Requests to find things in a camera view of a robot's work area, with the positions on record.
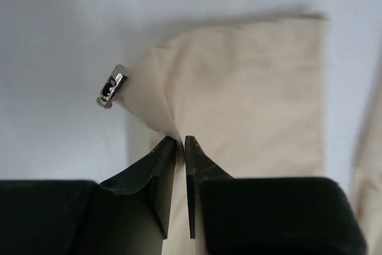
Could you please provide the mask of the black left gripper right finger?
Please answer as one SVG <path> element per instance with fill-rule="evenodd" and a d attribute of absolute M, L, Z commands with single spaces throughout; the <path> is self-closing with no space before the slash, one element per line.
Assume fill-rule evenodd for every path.
<path fill-rule="evenodd" d="M 366 254 L 346 195 L 326 177 L 236 179 L 185 139 L 197 254 Z"/>

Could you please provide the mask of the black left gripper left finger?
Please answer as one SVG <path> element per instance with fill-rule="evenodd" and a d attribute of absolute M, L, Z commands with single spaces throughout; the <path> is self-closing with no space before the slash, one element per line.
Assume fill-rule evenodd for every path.
<path fill-rule="evenodd" d="M 168 236 L 175 141 L 115 176 L 3 180 L 2 254 L 161 254 Z"/>

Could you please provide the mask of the beige trousers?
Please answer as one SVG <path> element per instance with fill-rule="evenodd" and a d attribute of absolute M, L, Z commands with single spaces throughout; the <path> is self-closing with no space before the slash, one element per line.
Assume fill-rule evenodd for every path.
<path fill-rule="evenodd" d="M 122 102 L 235 177 L 321 176 L 324 40 L 320 15 L 197 28 L 135 63 Z"/>

